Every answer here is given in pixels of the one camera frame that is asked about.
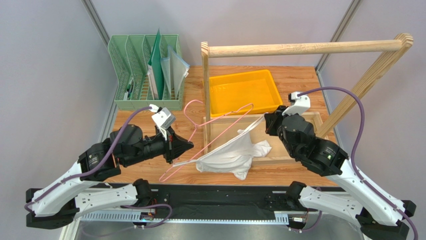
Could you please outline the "white tank top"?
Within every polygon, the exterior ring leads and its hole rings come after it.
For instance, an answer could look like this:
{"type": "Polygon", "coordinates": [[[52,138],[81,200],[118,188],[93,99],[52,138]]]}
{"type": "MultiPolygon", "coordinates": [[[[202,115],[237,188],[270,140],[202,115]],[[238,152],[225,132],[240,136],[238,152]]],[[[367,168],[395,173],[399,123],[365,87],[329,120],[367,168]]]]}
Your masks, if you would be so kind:
{"type": "Polygon", "coordinates": [[[253,158],[268,155],[272,147],[267,140],[252,143],[250,131],[265,120],[262,114],[245,129],[239,129],[238,135],[211,152],[195,160],[173,164],[174,167],[195,163],[199,172],[232,173],[239,180],[245,180],[251,168],[253,158]]]}

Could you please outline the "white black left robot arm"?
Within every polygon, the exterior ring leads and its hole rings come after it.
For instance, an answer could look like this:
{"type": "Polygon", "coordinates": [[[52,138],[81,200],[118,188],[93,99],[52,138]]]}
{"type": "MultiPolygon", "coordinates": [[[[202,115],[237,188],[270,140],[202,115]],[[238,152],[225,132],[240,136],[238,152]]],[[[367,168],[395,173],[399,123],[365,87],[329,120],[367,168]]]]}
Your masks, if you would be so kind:
{"type": "Polygon", "coordinates": [[[129,167],[163,156],[171,164],[194,144],[179,136],[169,127],[163,136],[144,136],[136,125],[110,133],[103,142],[83,152],[72,167],[54,183],[26,191],[26,226],[37,229],[58,229],[85,214],[107,208],[146,207],[154,203],[149,182],[137,179],[119,188],[103,189],[95,193],[85,190],[106,179],[121,174],[120,167],[129,167]]]}

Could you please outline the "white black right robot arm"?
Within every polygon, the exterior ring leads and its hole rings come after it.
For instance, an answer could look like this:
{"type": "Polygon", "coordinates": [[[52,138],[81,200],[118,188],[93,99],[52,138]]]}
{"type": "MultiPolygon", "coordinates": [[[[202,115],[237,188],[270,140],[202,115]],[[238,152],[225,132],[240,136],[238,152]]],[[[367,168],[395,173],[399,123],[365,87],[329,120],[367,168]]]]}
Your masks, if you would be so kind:
{"type": "Polygon", "coordinates": [[[330,140],[317,137],[314,126],[299,114],[285,114],[285,106],[266,113],[265,132],[277,136],[289,156],[309,171],[338,184],[353,199],[327,194],[294,181],[285,194],[288,205],[316,209],[344,219],[372,240],[405,240],[410,228],[404,222],[416,205],[391,197],[352,165],[348,154],[330,140]]]}

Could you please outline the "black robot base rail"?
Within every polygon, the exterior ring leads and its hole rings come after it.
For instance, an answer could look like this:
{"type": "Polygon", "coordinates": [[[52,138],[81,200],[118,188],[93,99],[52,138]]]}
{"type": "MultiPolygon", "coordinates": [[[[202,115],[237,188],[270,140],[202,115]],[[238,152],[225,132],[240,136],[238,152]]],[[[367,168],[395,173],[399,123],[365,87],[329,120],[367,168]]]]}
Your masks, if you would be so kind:
{"type": "Polygon", "coordinates": [[[139,197],[136,206],[158,204],[155,216],[162,218],[266,220],[276,211],[307,210],[285,196],[286,186],[149,184],[143,179],[132,186],[139,197]]]}

